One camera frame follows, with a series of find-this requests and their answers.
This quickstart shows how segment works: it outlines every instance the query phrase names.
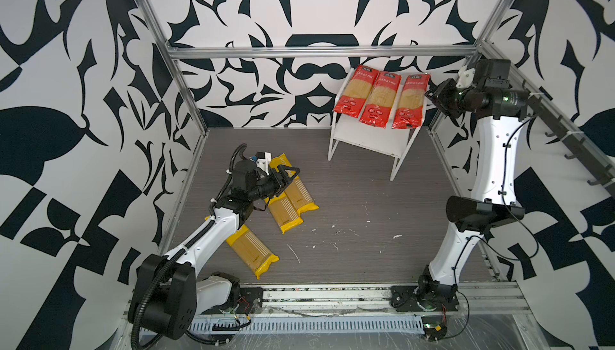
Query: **white shelf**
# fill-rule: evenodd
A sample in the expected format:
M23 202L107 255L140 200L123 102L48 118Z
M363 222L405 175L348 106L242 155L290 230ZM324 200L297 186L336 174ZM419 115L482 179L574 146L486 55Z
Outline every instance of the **white shelf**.
M342 87L340 88L340 91L335 96L334 105L336 105L338 100L340 100L342 92L344 92L344 89L346 88L346 85L348 84L348 81L353 73L354 69L351 68L348 72L348 76L346 76L346 79L342 84ZM406 157L406 154L408 154L410 146L421 129L421 126L419 126L413 129L414 131L411 133L412 129L391 128L393 118L395 117L395 113L397 111L397 104L401 97L401 91L408 75L409 74L402 75L402 81L399 89L397 90L395 103L391 108L389 121L384 129L359 122L358 120L361 118L363 112L359 114L358 118L332 112L331 138L329 140L328 153L329 161L333 157L338 143L341 141L348 143L349 145L376 151L380 154L393 156L395 160L393 161L393 170L391 171L390 180L395 178L397 171ZM425 119L425 107L426 103L423 104L423 120Z
M361 123L357 118L340 115L335 125L333 138L350 145L376 151L384 155L401 158L408 144L410 129L397 130L390 126L386 129Z

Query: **white debris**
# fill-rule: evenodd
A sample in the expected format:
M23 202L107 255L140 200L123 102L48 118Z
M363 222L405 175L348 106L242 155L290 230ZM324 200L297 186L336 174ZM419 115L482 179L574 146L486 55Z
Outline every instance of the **white debris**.
M288 248L290 249L290 251L293 252L293 254L295 254L295 258L297 258L297 262L301 263L301 261L299 260L299 257L297 256L297 254L295 253L295 251L293 250L293 248L291 246L288 246Z

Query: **zip tie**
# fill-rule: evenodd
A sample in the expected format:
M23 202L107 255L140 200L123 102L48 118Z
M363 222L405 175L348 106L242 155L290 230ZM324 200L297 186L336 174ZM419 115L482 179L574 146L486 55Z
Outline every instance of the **zip tie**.
M188 247L186 247L186 245L184 245L184 244L181 244L180 246L177 246L177 251L181 250L182 248L184 249L184 254L183 255L188 254Z
M583 131L567 131L566 134L560 139L560 141L566 139L568 135L572 135L573 133L584 133Z

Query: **white shelf leg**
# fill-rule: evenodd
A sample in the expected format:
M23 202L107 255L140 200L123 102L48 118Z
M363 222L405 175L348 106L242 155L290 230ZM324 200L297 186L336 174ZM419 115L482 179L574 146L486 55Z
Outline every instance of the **white shelf leg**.
M402 154L402 157L399 159L399 162L397 162L397 158L395 158L395 163L393 163L393 171L390 173L390 181L393 181L393 179L395 179L395 176L397 175L397 171L399 171L399 168L402 166L404 159L406 159L406 155L408 155L408 151L410 150L412 143L414 143L414 139L416 139L416 136L419 135L419 131L421 130L421 127L422 125L415 128L414 131L412 132L412 136L410 137L410 140L408 140L408 144L406 145L404 154Z
M335 133L335 123L337 116L335 115L335 112L331 112L331 138L329 139L329 152L327 154L327 161L330 161L331 158L333 157L333 153L335 152L335 147L338 146L337 142L335 143L335 147L333 146L333 134Z
M390 181L393 181L393 179L395 179L395 175L397 174L397 167L398 167L397 162L399 162L399 159L395 158L393 160L393 169L390 171L390 178L389 178Z
M338 147L339 142L340 142L339 140L336 140L335 144L333 145L333 149L329 151L329 158L328 158L329 161L331 161L331 158L333 157L333 154L335 153L335 149Z

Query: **red wire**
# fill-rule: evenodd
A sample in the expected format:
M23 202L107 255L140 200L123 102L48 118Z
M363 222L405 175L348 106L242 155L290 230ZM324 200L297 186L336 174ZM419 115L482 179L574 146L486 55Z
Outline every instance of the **red wire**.
M250 307L250 302L248 302L248 300L246 300L244 296L242 296L240 299L237 300L237 303L242 303L242 302L246 303L246 307L243 309L243 312L246 313L248 311L248 308Z

